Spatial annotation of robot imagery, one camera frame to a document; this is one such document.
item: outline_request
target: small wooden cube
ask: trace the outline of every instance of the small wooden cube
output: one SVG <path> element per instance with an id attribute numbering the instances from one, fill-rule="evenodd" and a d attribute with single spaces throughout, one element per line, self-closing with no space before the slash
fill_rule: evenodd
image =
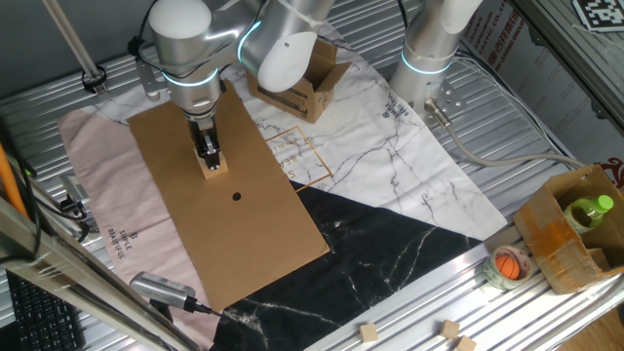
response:
<path id="1" fill-rule="evenodd" d="M 445 320 L 442 323 L 440 329 L 440 336 L 447 338 L 448 340 L 455 340 L 459 335 L 459 323 L 454 321 Z"/>
<path id="2" fill-rule="evenodd" d="M 375 324 L 360 326 L 360 335 L 362 336 L 362 342 L 377 341 L 377 327 Z"/>
<path id="3" fill-rule="evenodd" d="M 470 337 L 463 335 L 459 339 L 459 343 L 457 347 L 455 347 L 456 351 L 474 351 L 475 347 L 477 347 L 477 342 L 471 339 Z"/>

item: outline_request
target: bottle cap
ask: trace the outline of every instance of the bottle cap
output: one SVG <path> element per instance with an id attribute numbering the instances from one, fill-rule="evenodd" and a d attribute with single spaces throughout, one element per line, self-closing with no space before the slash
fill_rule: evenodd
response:
<path id="1" fill-rule="evenodd" d="M 613 208 L 613 199 L 606 195 L 601 195 L 594 202 L 594 207 L 599 213 L 605 213 Z"/>

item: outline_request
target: black marble cloth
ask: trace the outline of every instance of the black marble cloth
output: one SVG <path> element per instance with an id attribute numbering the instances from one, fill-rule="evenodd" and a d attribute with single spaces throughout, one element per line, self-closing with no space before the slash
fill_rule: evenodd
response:
<path id="1" fill-rule="evenodd" d="M 331 252 L 227 307 L 211 351 L 303 350 L 481 243 L 318 189 L 298 195 Z"/>

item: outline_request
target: cardboard box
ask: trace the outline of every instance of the cardboard box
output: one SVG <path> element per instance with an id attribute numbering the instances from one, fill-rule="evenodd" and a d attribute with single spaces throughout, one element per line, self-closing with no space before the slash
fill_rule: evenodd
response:
<path id="1" fill-rule="evenodd" d="M 579 236 L 562 209 L 580 197 L 600 195 L 613 199 L 613 209 L 604 215 L 601 226 Z M 551 177 L 514 215 L 514 221 L 557 293 L 579 292 L 624 272 L 624 195 L 598 165 Z M 602 249 L 607 262 L 592 249 Z"/>
<path id="2" fill-rule="evenodd" d="M 292 88 L 281 93 L 271 93 L 262 88 L 248 72 L 250 93 L 293 116 L 314 123 L 332 102 L 333 86 L 351 65 L 351 62 L 336 64 L 336 53 L 337 47 L 317 39 L 308 69 Z"/>

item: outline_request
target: cardboard sheet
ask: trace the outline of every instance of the cardboard sheet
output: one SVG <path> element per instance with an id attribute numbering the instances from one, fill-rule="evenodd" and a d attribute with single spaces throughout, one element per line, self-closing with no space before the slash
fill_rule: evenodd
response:
<path id="1" fill-rule="evenodd" d="M 226 88 L 216 125 L 229 172 L 209 180 L 179 107 L 169 102 L 129 120 L 214 310 L 329 250 L 234 88 Z"/>

